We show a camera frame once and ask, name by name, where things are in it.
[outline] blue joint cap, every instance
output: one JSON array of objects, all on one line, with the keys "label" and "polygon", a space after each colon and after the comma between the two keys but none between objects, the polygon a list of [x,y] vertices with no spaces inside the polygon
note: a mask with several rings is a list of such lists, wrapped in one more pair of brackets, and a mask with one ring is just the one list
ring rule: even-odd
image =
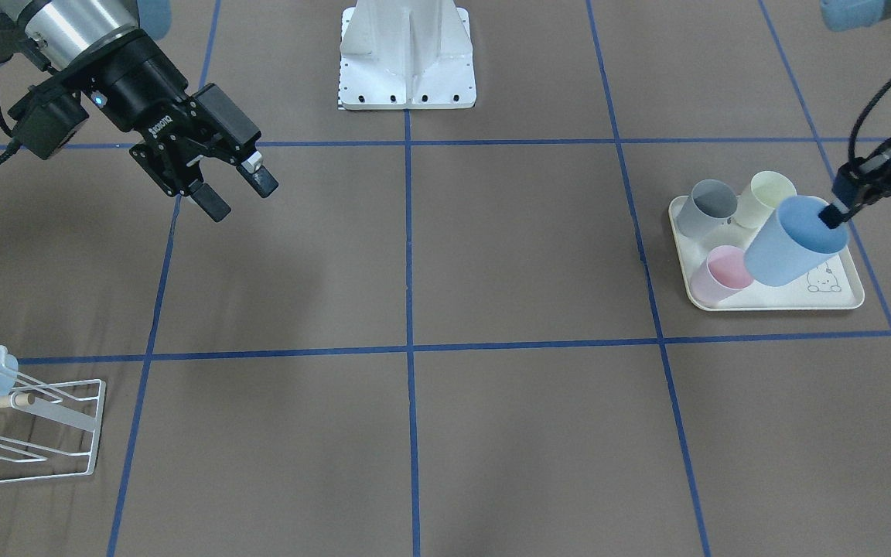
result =
[{"label": "blue joint cap", "polygon": [[824,24],[831,31],[869,27],[882,20],[886,0],[821,0]]}]

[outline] silver metal cylinder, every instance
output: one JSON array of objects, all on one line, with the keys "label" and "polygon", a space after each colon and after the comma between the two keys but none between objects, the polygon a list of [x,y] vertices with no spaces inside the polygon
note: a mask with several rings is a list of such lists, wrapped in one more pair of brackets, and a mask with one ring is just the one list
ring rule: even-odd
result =
[{"label": "silver metal cylinder", "polygon": [[63,70],[82,53],[137,27],[137,20],[116,0],[53,0],[29,19],[26,34],[42,39],[40,50]]}]

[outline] blue cup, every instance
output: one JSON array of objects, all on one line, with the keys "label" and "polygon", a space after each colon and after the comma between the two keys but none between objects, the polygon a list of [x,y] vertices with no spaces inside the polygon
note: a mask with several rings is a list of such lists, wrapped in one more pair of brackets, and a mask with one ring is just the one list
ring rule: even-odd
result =
[{"label": "blue cup", "polygon": [[782,286],[848,246],[848,229],[820,219],[827,202],[794,195],[779,204],[745,251],[745,267],[758,282]]}]

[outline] gray cup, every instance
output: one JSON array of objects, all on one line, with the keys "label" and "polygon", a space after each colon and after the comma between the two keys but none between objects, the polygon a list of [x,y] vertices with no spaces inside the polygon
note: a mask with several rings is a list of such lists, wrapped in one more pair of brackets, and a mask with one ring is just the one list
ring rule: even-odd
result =
[{"label": "gray cup", "polygon": [[738,195],[721,180],[705,179],[690,192],[676,216],[676,228],[686,237],[704,237],[738,210]]}]

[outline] cartoon drawing on tray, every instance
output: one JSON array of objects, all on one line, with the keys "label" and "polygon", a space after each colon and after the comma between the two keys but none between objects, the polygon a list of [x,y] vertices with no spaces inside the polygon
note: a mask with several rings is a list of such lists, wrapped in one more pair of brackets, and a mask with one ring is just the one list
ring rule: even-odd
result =
[{"label": "cartoon drawing on tray", "polygon": [[819,267],[807,272],[807,290],[810,292],[840,292],[837,276],[834,275],[830,265],[823,263]]}]

